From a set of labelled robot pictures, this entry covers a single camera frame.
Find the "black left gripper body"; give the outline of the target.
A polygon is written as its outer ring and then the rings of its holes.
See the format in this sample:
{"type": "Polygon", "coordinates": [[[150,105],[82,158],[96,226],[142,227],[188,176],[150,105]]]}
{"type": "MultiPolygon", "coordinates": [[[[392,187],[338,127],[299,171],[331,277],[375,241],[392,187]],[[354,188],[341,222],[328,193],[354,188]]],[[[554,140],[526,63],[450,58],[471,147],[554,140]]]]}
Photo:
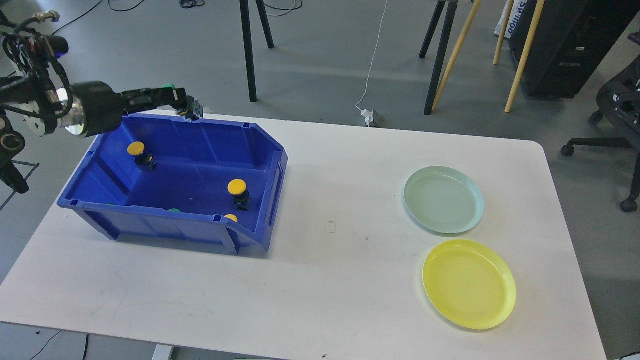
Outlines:
{"type": "Polygon", "coordinates": [[[167,87],[117,93],[105,82],[89,81],[71,85],[66,95],[65,104],[71,109],[65,116],[65,130],[81,138],[118,129],[123,116],[176,107],[176,89],[167,87]]]}

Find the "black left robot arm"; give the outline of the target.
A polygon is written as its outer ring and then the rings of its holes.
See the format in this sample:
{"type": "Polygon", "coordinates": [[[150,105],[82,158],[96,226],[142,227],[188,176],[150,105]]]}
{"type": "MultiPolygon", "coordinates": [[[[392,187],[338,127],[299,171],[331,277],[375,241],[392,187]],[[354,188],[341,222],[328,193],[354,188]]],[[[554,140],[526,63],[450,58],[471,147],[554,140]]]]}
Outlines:
{"type": "Polygon", "coordinates": [[[1,18],[1,48],[13,62],[18,76],[1,79],[1,180],[14,192],[24,194],[30,187],[13,159],[25,149],[25,137],[7,117],[7,112],[25,116],[38,136],[64,128],[80,138],[117,130],[124,116],[172,107],[187,121],[202,118],[201,103],[183,88],[164,86],[114,92],[105,82],[94,80],[71,84],[60,63],[69,52],[65,38],[44,35],[31,28],[34,23],[58,22],[58,12],[35,13],[21,23],[1,18]]]}

